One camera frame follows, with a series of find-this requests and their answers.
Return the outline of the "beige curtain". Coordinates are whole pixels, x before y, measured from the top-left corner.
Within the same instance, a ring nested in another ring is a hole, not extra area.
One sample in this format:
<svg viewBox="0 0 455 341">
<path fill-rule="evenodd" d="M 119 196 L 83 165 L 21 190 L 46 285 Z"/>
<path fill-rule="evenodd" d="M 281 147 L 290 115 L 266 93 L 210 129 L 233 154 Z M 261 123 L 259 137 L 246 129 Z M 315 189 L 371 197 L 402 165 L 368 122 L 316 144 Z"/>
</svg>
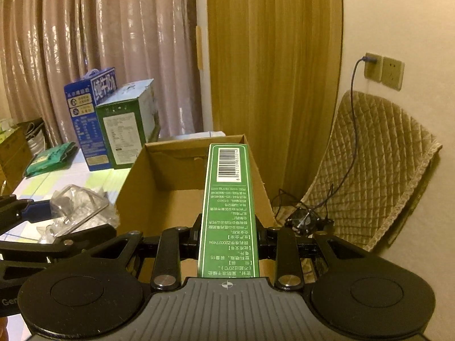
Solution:
<svg viewBox="0 0 455 341">
<path fill-rule="evenodd" d="M 65 86 L 113 67 L 119 85 L 153 79 L 162 136 L 199 132 L 196 22 L 196 0 L 1 0 L 1 117 L 72 141 Z"/>
</svg>

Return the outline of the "brown cardboard boxes stack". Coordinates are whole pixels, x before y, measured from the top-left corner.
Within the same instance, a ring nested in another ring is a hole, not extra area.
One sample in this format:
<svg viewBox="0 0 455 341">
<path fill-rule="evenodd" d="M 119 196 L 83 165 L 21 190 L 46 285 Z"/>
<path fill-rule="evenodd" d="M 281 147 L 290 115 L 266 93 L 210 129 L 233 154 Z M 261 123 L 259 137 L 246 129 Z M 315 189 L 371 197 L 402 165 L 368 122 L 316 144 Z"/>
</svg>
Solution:
<svg viewBox="0 0 455 341">
<path fill-rule="evenodd" d="M 10 195 L 21 182 L 33 157 L 47 146 L 46 126 L 41 118 L 15 124 L 1 119 L 1 195 Z"/>
</svg>

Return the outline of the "green milk carton box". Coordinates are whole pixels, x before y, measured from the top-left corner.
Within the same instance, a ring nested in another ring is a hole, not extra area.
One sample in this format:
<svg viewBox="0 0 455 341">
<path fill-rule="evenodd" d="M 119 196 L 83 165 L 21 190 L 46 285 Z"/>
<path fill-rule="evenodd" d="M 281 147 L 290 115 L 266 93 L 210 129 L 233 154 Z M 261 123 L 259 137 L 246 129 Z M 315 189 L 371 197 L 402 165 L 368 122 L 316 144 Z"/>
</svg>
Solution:
<svg viewBox="0 0 455 341">
<path fill-rule="evenodd" d="M 96 107 L 112 167 L 130 168 L 143 146 L 156 142 L 160 119 L 153 79 L 130 82 Z"/>
</svg>

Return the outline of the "green white medicine box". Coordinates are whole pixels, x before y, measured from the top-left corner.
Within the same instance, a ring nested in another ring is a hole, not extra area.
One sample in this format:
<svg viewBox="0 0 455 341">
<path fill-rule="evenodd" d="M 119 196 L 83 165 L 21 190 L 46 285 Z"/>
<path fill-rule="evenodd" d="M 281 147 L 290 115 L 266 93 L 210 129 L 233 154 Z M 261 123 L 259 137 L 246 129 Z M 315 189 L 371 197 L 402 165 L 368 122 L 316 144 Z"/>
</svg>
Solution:
<svg viewBox="0 0 455 341">
<path fill-rule="evenodd" d="M 199 236 L 202 278 L 260 276 L 249 148 L 210 144 Z"/>
</svg>

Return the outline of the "wooden door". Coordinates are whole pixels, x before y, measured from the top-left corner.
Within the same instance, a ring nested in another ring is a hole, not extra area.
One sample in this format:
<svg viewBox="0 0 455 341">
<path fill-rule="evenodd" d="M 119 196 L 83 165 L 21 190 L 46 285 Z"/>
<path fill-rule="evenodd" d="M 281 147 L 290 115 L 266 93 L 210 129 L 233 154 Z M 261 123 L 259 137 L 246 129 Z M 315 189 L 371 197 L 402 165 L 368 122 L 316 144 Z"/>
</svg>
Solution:
<svg viewBox="0 0 455 341">
<path fill-rule="evenodd" d="M 247 137 L 270 198 L 301 198 L 339 87 L 342 0 L 208 0 L 214 127 Z"/>
</svg>

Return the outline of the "quilted chair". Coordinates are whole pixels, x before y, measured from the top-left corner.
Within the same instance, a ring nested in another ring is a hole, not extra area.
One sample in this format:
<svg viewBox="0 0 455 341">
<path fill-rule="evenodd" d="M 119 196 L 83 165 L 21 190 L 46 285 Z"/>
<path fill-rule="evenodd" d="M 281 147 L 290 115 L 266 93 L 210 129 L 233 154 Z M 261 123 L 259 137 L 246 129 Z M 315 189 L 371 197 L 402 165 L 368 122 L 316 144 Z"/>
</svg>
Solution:
<svg viewBox="0 0 455 341">
<path fill-rule="evenodd" d="M 384 97 L 346 92 L 328 145 L 301 199 L 284 195 L 279 226 L 299 210 L 333 221 L 335 234 L 386 257 L 425 193 L 442 143 Z"/>
</svg>

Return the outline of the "blue milk carton box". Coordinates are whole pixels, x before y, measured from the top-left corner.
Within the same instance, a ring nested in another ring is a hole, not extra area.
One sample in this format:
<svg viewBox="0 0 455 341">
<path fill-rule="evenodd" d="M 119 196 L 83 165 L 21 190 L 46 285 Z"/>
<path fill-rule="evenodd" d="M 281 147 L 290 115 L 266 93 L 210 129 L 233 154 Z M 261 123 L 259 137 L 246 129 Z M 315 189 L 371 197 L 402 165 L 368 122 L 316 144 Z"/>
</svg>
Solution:
<svg viewBox="0 0 455 341">
<path fill-rule="evenodd" d="M 96 107 L 116 89 L 113 67 L 92 69 L 64 87 L 73 128 L 90 172 L 111 168 Z"/>
</svg>

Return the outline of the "large brown cardboard box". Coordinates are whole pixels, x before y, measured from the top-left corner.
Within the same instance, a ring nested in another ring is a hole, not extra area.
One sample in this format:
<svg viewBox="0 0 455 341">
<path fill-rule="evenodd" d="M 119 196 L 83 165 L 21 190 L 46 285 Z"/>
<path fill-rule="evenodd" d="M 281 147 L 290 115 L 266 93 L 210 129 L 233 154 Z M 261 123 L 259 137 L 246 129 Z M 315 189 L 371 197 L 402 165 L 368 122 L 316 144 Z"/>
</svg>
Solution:
<svg viewBox="0 0 455 341">
<path fill-rule="evenodd" d="M 245 144 L 245 136 L 220 136 L 155 142 L 143 147 L 131 168 L 116 199 L 120 217 L 120 234 L 141 231 L 145 236 L 154 234 L 154 209 L 167 202 L 200 202 L 203 208 L 204 185 L 210 144 Z M 251 181 L 253 185 L 255 216 L 264 227 L 272 226 L 274 218 L 264 184 L 249 149 Z M 146 247 L 140 279 L 149 279 L 157 250 Z M 272 279 L 274 264 L 269 259 L 259 260 L 260 276 Z"/>
</svg>

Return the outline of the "green wet wipes pack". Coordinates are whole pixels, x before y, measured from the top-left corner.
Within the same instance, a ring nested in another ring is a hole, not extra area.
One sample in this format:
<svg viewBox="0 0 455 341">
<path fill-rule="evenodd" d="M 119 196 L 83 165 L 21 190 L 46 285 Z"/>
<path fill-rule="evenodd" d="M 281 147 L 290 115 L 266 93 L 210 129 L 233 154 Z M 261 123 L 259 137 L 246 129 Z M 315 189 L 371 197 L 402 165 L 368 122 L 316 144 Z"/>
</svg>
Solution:
<svg viewBox="0 0 455 341">
<path fill-rule="evenodd" d="M 30 178 L 43 173 L 61 170 L 71 165 L 79 147 L 75 142 L 67 142 L 35 155 L 25 168 L 23 176 Z"/>
</svg>

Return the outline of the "wall socket with plug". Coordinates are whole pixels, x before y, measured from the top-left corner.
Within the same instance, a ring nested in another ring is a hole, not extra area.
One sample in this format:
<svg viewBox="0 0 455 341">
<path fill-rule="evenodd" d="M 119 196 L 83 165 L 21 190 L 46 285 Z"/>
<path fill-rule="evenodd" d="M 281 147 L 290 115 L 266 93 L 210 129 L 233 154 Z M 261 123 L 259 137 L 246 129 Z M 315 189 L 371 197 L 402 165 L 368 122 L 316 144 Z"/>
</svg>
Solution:
<svg viewBox="0 0 455 341">
<path fill-rule="evenodd" d="M 366 52 L 364 59 L 364 77 L 374 82 L 381 82 L 383 57 L 381 55 Z"/>
</svg>

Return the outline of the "clear plastic hook package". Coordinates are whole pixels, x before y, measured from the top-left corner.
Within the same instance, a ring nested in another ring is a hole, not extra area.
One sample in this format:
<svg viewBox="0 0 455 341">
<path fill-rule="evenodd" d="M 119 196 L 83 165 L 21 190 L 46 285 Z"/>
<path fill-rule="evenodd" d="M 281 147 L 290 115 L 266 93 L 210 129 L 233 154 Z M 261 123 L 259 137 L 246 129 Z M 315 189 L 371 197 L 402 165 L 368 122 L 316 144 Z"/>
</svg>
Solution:
<svg viewBox="0 0 455 341">
<path fill-rule="evenodd" d="M 105 224 L 119 226 L 116 208 L 103 188 L 92 190 L 74 184 L 53 193 L 52 223 L 38 228 L 39 243 L 54 243 L 58 237 Z"/>
</svg>

